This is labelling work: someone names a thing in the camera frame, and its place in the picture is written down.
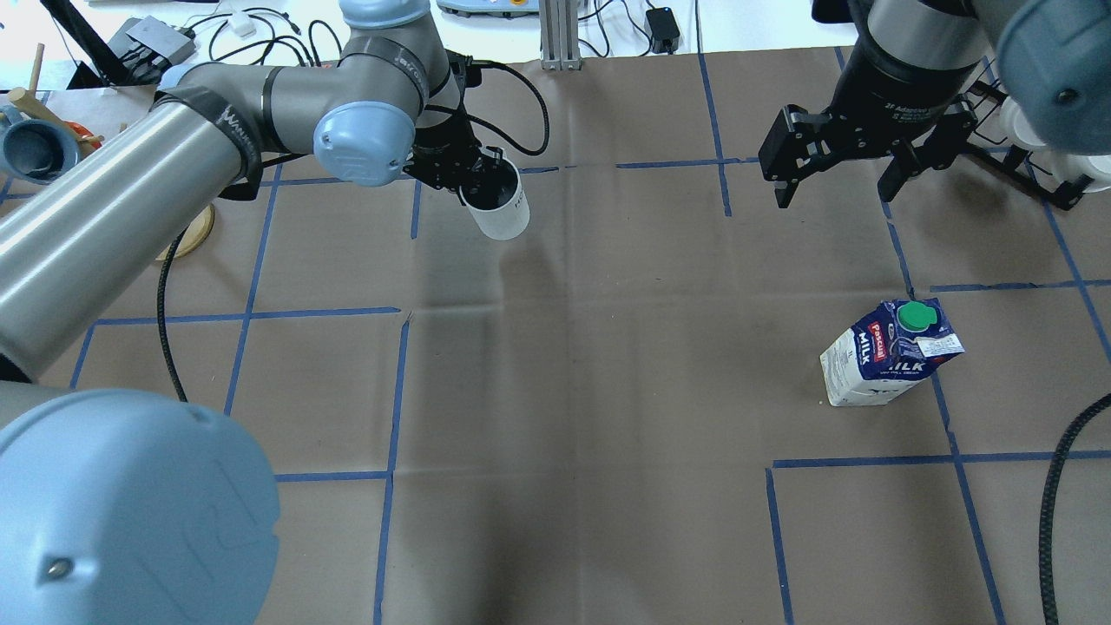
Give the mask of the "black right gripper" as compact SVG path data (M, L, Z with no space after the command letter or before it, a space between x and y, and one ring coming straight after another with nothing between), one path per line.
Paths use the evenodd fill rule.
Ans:
M878 117L853 120L845 112L811 114L799 105L784 105L758 151L765 181L773 184L777 206L790 206L805 178L845 160L892 157L878 179L878 198L890 202L907 181L928 169L944 170L963 153L975 130L975 110L965 95L927 110L919 122L900 123L895 110L881 105Z

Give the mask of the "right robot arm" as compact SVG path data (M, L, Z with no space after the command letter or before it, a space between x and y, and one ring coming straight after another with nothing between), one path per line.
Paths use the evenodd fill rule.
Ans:
M961 154L1050 205L1108 190L1107 1L813 1L855 47L825 110L788 104L759 150L779 206L850 160L889 159L878 195Z

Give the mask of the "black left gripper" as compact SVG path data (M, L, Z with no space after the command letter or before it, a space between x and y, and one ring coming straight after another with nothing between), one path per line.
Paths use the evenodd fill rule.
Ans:
M463 97L472 85L471 61L449 61L447 74L417 119L407 175L427 187L446 188L456 194L472 194L483 167L481 143L467 115Z

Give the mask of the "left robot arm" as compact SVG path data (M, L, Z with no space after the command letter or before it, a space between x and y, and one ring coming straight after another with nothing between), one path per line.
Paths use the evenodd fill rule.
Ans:
M266 452L222 412L38 379L262 155L383 187L447 82L427 1L342 1L330 69L171 71L149 114L3 218L4 624L253 624L279 554Z

